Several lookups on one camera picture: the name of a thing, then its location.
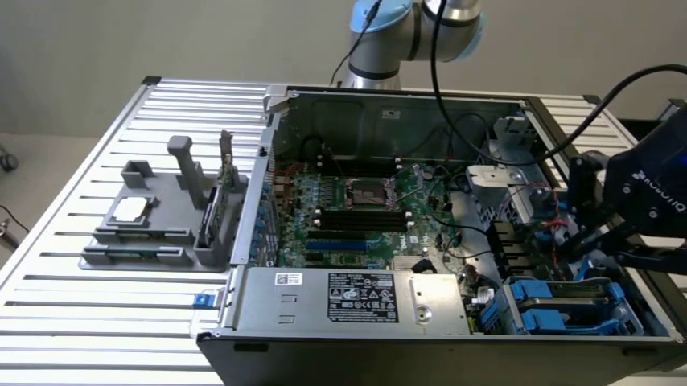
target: slotted metal table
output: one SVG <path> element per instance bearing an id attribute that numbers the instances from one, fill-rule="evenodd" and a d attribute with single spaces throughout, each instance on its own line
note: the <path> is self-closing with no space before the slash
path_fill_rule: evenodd
<path id="1" fill-rule="evenodd" d="M 78 263 L 122 187 L 127 161 L 147 160 L 155 171 L 178 171 L 166 145 L 173 135 L 193 137 L 195 160 L 205 170 L 218 170 L 219 134 L 231 131 L 235 164 L 250 177 L 266 90 L 266 84 L 167 78 L 141 86 L 0 271 L 0 384 L 222 384 L 190 332 L 218 318 L 217 310 L 191 305 L 195 294 L 225 286 L 226 274 L 95 271 Z M 581 96 L 536 97 L 565 133 L 594 107 Z M 634 143 L 606 112 L 576 146 L 580 152 L 614 155 Z M 687 292 L 687 278 L 674 280 Z M 687 368 L 656 375 L 620 383 L 687 382 L 680 378 Z"/>

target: power supply label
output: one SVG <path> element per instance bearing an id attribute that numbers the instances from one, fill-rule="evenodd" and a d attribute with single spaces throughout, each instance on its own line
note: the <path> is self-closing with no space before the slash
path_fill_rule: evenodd
<path id="1" fill-rule="evenodd" d="M 327 316 L 333 322 L 400 322 L 394 275 L 330 273 L 327 291 Z"/>

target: white wall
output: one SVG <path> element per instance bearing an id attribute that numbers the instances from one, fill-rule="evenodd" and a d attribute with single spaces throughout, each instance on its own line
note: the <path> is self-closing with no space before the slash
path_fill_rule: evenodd
<path id="1" fill-rule="evenodd" d="M 326 83 L 354 0 L 0 0 L 0 131 L 101 135 L 146 75 Z M 604 94 L 652 64 L 687 64 L 685 0 L 484 0 L 476 55 L 445 88 Z M 428 63 L 404 82 L 428 87 Z M 657 114 L 687 78 L 644 80 L 613 106 Z"/>

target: gray floor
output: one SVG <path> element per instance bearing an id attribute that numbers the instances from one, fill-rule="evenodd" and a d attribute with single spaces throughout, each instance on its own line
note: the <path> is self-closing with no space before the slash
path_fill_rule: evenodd
<path id="1" fill-rule="evenodd" d="M 19 158 L 19 169 L 0 171 L 0 204 L 9 207 L 19 221 L 33 227 L 77 168 L 85 161 L 99 138 L 0 133 L 0 143 Z M 0 211 L 0 220 L 6 213 Z M 13 233 L 25 238 L 25 231 L 11 225 Z M 0 267 L 13 253 L 0 248 Z"/>

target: motherboard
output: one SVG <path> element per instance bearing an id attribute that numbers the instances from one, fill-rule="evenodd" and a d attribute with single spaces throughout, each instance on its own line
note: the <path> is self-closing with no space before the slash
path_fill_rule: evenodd
<path id="1" fill-rule="evenodd" d="M 457 231 L 433 219 L 454 223 L 449 171 L 441 177 L 417 163 L 393 173 L 329 175 L 310 164 L 287 165 L 274 187 L 281 266 L 393 269 L 405 257 L 437 258 L 460 246 Z"/>

